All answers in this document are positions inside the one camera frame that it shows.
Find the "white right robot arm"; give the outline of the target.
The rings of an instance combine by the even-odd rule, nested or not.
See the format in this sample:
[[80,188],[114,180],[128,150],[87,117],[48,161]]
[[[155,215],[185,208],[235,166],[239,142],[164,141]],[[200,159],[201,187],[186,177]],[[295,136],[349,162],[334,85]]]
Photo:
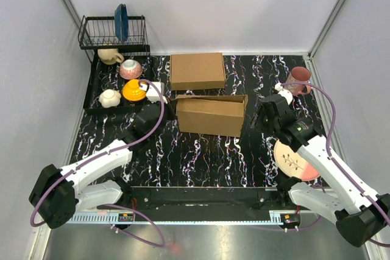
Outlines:
[[334,196],[317,191],[303,180],[289,179],[277,193],[278,205],[290,209],[300,205],[336,226],[339,234],[360,247],[389,225],[389,194],[380,195],[361,180],[333,150],[326,137],[309,118],[298,118],[292,100],[273,94],[261,100],[251,127],[269,132],[319,172]]

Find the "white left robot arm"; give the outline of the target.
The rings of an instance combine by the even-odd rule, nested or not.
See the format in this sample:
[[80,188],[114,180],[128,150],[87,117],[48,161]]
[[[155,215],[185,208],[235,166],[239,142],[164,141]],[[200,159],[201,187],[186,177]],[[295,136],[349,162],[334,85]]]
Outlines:
[[137,159],[156,138],[167,121],[175,118],[169,103],[147,104],[134,117],[122,137],[94,154],[68,166],[57,168],[50,164],[42,169],[29,196],[34,207],[30,224],[37,227],[39,215],[49,228],[58,228],[75,213],[110,204],[119,209],[131,203],[132,188],[122,179],[95,181],[112,170]]

